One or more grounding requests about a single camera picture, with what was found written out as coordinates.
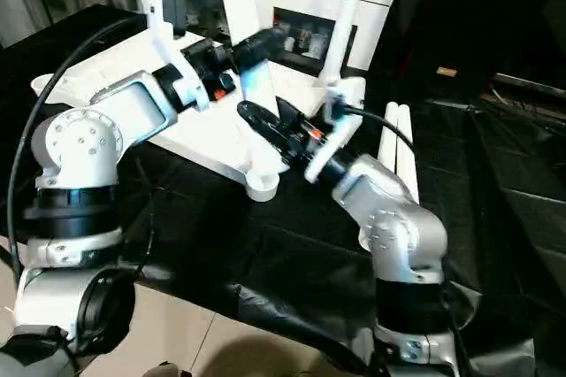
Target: black cable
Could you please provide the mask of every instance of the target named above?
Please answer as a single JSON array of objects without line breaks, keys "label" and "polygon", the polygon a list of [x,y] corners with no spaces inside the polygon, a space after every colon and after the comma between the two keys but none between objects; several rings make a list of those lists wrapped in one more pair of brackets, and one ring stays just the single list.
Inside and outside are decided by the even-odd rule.
[{"label": "black cable", "polygon": [[145,19],[145,16],[142,14],[136,14],[133,17],[120,19],[118,21],[115,21],[114,23],[111,23],[106,27],[103,27],[102,29],[98,30],[93,35],[91,35],[89,38],[87,38],[85,41],[83,41],[69,55],[69,57],[65,59],[65,61],[59,66],[59,68],[55,71],[55,73],[53,73],[53,76],[43,88],[42,93],[38,96],[34,108],[29,113],[26,125],[24,126],[24,130],[22,131],[21,137],[19,138],[16,154],[14,155],[14,161],[10,171],[10,181],[8,183],[8,193],[6,196],[6,205],[7,205],[6,218],[8,221],[8,241],[10,243],[11,269],[14,272],[14,282],[16,283],[16,287],[18,287],[19,284],[19,278],[22,273],[22,266],[21,263],[19,262],[18,243],[16,240],[16,231],[14,226],[14,213],[13,213],[14,189],[15,189],[16,179],[18,177],[19,162],[21,161],[22,152],[24,150],[24,147],[26,146],[27,138],[29,137],[29,133],[34,125],[35,118],[37,117],[40,108],[45,103],[45,100],[47,100],[47,97],[51,93],[51,90],[53,90],[53,88],[55,88],[55,85],[57,85],[59,79],[61,79],[61,77],[69,67],[71,67],[79,60],[79,58],[82,56],[82,54],[85,52],[85,50],[88,47],[90,47],[93,43],[98,41],[103,36],[109,34],[110,32],[113,32],[116,29],[123,27],[125,25],[138,22],[142,18]]},{"label": "black cable", "polygon": [[143,258],[141,259],[140,263],[138,264],[137,268],[134,272],[134,277],[137,280],[140,275],[142,274],[143,267],[148,263],[149,255],[151,255],[151,251],[153,251],[153,243],[156,238],[156,228],[155,228],[155,205],[153,204],[153,195],[151,194],[151,184],[149,183],[149,179],[145,171],[143,170],[142,162],[140,159],[135,158],[135,165],[138,168],[138,172],[141,176],[141,181],[145,186],[146,190],[148,190],[148,201],[149,201],[149,234],[148,234],[148,245],[146,246],[145,253],[143,254]]},{"label": "black cable", "polygon": [[407,136],[403,132],[401,132],[399,129],[397,129],[397,127],[395,127],[395,125],[393,125],[387,119],[384,119],[381,116],[378,116],[377,114],[373,114],[373,113],[368,112],[366,110],[357,109],[355,107],[350,107],[348,105],[345,105],[342,108],[342,110],[347,114],[357,114],[359,116],[364,116],[365,118],[371,118],[371,119],[376,120],[381,126],[386,127],[391,132],[393,132],[395,135],[397,135],[399,138],[401,138],[402,141],[405,142],[407,147],[409,147],[410,150],[413,153],[415,153],[415,148],[413,147],[413,143],[411,142],[411,140],[409,138],[407,138]]}]

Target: orange component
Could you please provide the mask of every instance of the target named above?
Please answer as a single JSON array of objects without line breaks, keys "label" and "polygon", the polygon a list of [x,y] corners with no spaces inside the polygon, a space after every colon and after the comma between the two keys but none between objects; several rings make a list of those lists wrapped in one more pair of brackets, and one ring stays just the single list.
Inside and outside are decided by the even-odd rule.
[{"label": "orange component", "polygon": [[315,140],[320,140],[322,138],[322,132],[318,129],[313,129],[310,131],[310,136],[312,136]]},{"label": "orange component", "polygon": [[217,101],[221,100],[225,96],[226,96],[226,91],[224,91],[223,89],[217,89],[216,91],[214,91],[214,97],[216,98]]}]

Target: black tablecloth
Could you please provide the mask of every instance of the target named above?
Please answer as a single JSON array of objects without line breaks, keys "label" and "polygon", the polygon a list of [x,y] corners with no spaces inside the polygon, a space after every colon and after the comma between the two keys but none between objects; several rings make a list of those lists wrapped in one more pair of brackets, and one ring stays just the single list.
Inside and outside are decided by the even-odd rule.
[{"label": "black tablecloth", "polygon": [[[3,197],[35,99],[29,82],[53,72],[87,34],[122,16],[93,7],[0,53]],[[141,29],[115,34],[90,54]],[[368,92],[366,103],[374,95]],[[411,104],[419,190],[422,204],[447,227],[448,291],[475,373],[564,375],[563,137],[525,119],[431,96]],[[57,106],[46,106],[43,117],[54,112]],[[364,123],[348,148],[375,154],[378,146],[379,130]],[[281,175],[272,201],[256,204],[242,186],[145,143],[119,165],[120,221],[132,264],[149,222],[135,157],[153,187],[157,220],[144,284],[319,348],[349,371],[366,370],[374,320],[371,259],[357,245],[355,223],[326,190],[291,170]],[[18,210],[31,204],[38,171],[28,151]],[[22,241],[34,232],[23,219],[18,228]]]}]

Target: black tube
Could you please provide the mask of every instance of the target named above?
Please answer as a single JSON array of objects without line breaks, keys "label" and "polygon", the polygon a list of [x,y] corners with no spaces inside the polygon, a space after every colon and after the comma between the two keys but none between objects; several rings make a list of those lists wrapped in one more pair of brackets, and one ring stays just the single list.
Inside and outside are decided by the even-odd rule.
[{"label": "black tube", "polygon": [[446,332],[449,319],[440,284],[376,280],[376,314],[382,327],[409,335]]},{"label": "black tube", "polygon": [[318,179],[332,188],[336,187],[339,182],[342,181],[342,178],[344,178],[344,175],[353,161],[354,159],[346,151],[336,151],[330,160],[326,162]]}]

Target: cable connector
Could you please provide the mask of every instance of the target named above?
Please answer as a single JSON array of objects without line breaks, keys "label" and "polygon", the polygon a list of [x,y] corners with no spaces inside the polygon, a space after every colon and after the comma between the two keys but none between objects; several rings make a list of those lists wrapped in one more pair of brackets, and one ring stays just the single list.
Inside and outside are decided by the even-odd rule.
[{"label": "cable connector", "polygon": [[346,114],[346,101],[344,96],[332,96],[325,103],[325,122],[333,124]]}]

